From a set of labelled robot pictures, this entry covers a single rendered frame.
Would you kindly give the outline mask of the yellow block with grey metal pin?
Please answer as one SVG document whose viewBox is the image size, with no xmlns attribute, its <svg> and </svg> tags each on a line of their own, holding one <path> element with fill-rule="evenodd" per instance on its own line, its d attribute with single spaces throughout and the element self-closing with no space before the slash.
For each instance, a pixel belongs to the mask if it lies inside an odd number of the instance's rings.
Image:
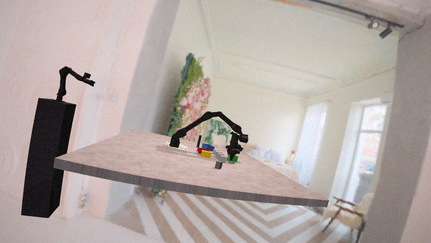
<svg viewBox="0 0 431 243">
<path fill-rule="evenodd" d="M 215 155 L 211 155 L 211 152 L 209 151 L 205 151 L 205 150 L 201 151 L 201 157 L 210 158 L 210 156 L 215 156 Z"/>
</svg>

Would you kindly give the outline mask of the red tray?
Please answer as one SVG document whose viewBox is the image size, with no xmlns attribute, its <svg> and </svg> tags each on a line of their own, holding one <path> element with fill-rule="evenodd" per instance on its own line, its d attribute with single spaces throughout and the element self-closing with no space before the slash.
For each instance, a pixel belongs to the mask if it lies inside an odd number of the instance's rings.
<svg viewBox="0 0 431 243">
<path fill-rule="evenodd" d="M 205 151 L 209 151 L 209 152 L 210 152 L 210 150 L 207 150 L 207 149 L 197 148 L 197 151 L 198 151 L 198 153 L 199 153 L 199 154 L 201 154 L 201 151 L 202 151 L 202 150 L 205 150 Z"/>
</svg>

